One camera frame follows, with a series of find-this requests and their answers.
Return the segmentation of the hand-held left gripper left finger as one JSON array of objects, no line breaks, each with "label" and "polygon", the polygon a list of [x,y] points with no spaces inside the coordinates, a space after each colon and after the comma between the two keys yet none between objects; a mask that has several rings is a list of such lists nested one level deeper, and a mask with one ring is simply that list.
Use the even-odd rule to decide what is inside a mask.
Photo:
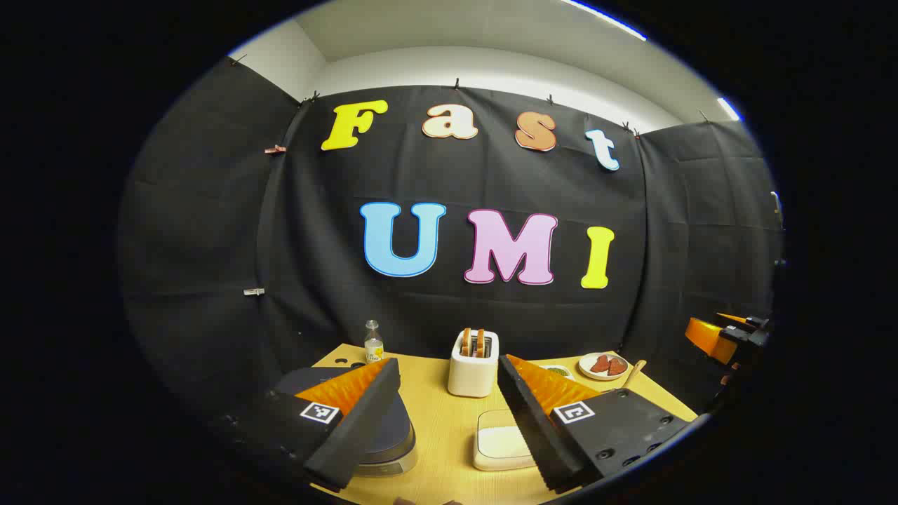
[{"label": "hand-held left gripper left finger", "polygon": [[339,492],[378,438],[400,385],[394,358],[356,368],[301,368],[210,425],[279,482]]}]

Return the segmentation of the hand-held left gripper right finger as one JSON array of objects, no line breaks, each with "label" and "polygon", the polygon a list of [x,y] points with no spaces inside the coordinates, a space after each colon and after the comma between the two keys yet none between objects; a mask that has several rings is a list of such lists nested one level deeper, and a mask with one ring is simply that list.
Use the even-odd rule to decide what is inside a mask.
[{"label": "hand-held left gripper right finger", "polygon": [[598,392],[510,354],[498,358],[497,384],[557,493],[628,472],[689,425],[629,388]]}]

